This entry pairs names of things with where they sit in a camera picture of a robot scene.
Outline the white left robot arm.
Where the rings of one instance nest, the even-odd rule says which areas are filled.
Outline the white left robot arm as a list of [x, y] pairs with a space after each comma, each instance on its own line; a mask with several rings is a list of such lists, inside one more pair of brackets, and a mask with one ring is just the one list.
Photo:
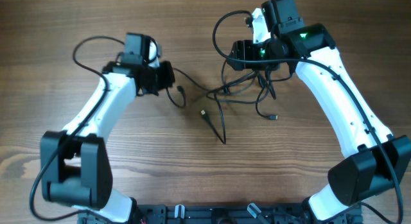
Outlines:
[[127, 33], [124, 50], [97, 74], [99, 84], [77, 116], [59, 132], [47, 131], [40, 140], [40, 171], [30, 192], [30, 211], [35, 193], [45, 201], [75, 210], [79, 223], [146, 223], [134, 198], [113, 188], [112, 170], [106, 149], [109, 135], [125, 109], [136, 98], [158, 95], [170, 88], [174, 73], [169, 61], [160, 61], [157, 41], [148, 35]]

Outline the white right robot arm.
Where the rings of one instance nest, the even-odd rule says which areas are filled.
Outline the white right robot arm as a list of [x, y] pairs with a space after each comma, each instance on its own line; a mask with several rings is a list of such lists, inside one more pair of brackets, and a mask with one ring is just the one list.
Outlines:
[[270, 72], [287, 63], [313, 93], [339, 141], [343, 161], [306, 202], [311, 221], [330, 221], [372, 196], [399, 189], [410, 162], [410, 139], [395, 137], [374, 115], [325, 26], [305, 25], [294, 0], [266, 1], [246, 23], [253, 38], [233, 44], [229, 65]]

